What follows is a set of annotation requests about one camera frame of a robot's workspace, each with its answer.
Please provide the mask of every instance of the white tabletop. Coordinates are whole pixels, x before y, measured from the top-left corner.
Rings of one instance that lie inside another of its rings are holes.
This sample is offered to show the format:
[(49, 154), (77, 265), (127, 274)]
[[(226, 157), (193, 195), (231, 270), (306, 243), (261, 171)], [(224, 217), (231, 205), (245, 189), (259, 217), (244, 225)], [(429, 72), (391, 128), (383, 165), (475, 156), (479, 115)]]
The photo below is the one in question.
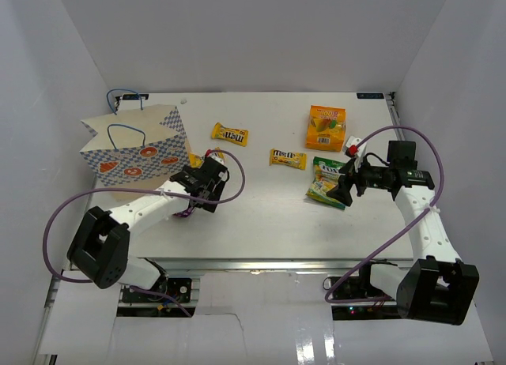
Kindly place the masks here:
[[(304, 147), (312, 104), (344, 107), (346, 134), (364, 137), (391, 125), (385, 100), (359, 100), (355, 93), (195, 93), (150, 94), (145, 105), (174, 104), (181, 113), (192, 151), (203, 154), (220, 146), (236, 154), (246, 171), (243, 194), (212, 214), (196, 211), (188, 219), (171, 218), (150, 228), (130, 243), (130, 254), (151, 258), (241, 259), (358, 259), (376, 249), (404, 226), (391, 195), (368, 189), (340, 211), (313, 202), (305, 193), (313, 179), (313, 156), (347, 161), (344, 153)], [(121, 110), (138, 108), (138, 101), (122, 101)], [(249, 130), (246, 147), (211, 140), (216, 122)], [(368, 151), (386, 157), (387, 131), (368, 143)], [(306, 152), (305, 171), (269, 166), (272, 148)], [(231, 179), (223, 198), (236, 192), (240, 173), (226, 160)], [(109, 194), (95, 194), (91, 205), (109, 209), (119, 203)], [(381, 258), (411, 258), (408, 237), (387, 248)]]

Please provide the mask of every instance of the white wall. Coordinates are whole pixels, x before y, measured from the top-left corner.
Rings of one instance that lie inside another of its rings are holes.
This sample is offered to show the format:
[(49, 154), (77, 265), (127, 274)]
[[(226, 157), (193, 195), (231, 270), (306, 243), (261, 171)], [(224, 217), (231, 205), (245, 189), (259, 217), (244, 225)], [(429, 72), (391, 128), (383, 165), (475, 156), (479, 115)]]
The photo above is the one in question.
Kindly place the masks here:
[[(106, 112), (107, 91), (60, 0), (0, 0), (0, 363), (30, 363), (49, 272), (42, 233), (55, 207), (89, 188), (79, 123)], [(51, 258), (60, 266), (82, 214), (58, 219)]]
[[(447, 0), (398, 91), (402, 123), (440, 149), (442, 217), (464, 261), (480, 272), (478, 313), (497, 363), (506, 363), (505, 22), (506, 0)], [(436, 174), (422, 144), (419, 157)]]
[(396, 90), (445, 0), (63, 0), (108, 85)]

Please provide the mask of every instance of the orange snack bag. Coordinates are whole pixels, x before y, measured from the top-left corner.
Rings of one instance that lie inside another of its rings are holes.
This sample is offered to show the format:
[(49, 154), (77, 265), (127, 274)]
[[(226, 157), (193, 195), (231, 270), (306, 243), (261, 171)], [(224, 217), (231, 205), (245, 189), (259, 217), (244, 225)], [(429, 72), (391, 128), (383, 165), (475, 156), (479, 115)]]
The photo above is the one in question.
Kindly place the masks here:
[(311, 106), (306, 148), (340, 152), (345, 141), (346, 110)]

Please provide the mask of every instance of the gift bag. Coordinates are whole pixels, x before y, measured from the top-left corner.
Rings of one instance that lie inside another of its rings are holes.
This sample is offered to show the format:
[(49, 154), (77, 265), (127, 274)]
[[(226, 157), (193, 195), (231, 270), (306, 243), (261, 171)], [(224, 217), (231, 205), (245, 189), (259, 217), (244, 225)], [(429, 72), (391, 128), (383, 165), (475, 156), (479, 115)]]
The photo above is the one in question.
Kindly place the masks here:
[(81, 155), (104, 186), (156, 188), (190, 164), (176, 106), (149, 106), (82, 123), (93, 138)]

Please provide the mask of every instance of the shopping bag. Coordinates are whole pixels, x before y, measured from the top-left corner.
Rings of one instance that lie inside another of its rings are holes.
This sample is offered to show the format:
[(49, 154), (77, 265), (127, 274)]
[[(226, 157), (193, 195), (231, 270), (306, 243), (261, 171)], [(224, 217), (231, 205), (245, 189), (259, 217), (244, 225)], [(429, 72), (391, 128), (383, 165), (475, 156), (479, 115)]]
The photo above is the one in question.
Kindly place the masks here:
[(148, 183), (139, 181), (153, 179), (150, 188), (157, 187), (190, 164), (190, 146), (176, 106), (160, 104), (82, 123), (93, 138), (81, 155), (104, 186), (145, 188)]

